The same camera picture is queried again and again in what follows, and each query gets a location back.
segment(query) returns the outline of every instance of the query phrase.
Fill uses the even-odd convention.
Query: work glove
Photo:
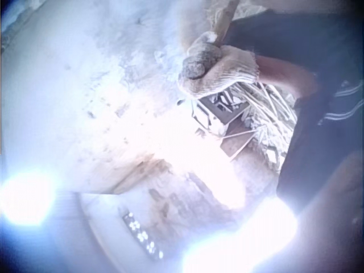
[[[259,76],[252,52],[215,46],[217,35],[203,33],[187,51],[178,78],[179,89],[194,99],[219,93],[236,82],[253,84]]]

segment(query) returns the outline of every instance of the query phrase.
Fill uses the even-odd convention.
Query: wooden handle
[[[213,28],[213,31],[217,34],[217,38],[214,43],[215,46],[221,46],[239,3],[240,0],[231,0],[227,7],[222,10],[221,15],[217,19]]]

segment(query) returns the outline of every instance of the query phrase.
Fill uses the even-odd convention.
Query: dark clothing
[[[363,149],[363,24],[341,15],[263,14],[234,21],[225,44],[301,65],[316,94],[297,100],[298,120],[278,196],[299,214],[341,161]]]

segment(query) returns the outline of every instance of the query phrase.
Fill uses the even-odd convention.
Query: white stripe
[[[354,115],[355,114],[355,112],[361,107],[361,106],[363,106],[363,100],[361,100],[361,101],[359,101],[356,105],[355,105],[355,107],[351,110],[351,111],[349,111],[349,112],[347,112],[347,113],[344,113],[344,114],[334,114],[334,113],[328,113],[328,114],[326,114],[325,115],[325,118],[326,119],[331,119],[331,120],[333,120],[333,121],[340,121],[340,120],[343,120],[343,119],[348,119],[348,118],[350,118],[352,115]]]
[[[348,95],[354,94],[354,93],[356,93],[359,90],[359,88],[362,85],[363,85],[363,82],[361,81],[359,83],[359,85],[356,86],[356,87],[353,87],[353,88],[350,88],[350,89],[347,89],[347,90],[343,90],[343,91],[336,92],[335,97],[343,97],[343,96],[348,96]]]

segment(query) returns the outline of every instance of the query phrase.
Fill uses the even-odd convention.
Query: gloved hand
[[[214,46],[216,34],[203,33],[191,45],[179,74],[178,87],[192,98],[216,94],[236,82],[252,84],[259,76],[252,52],[223,45]]]

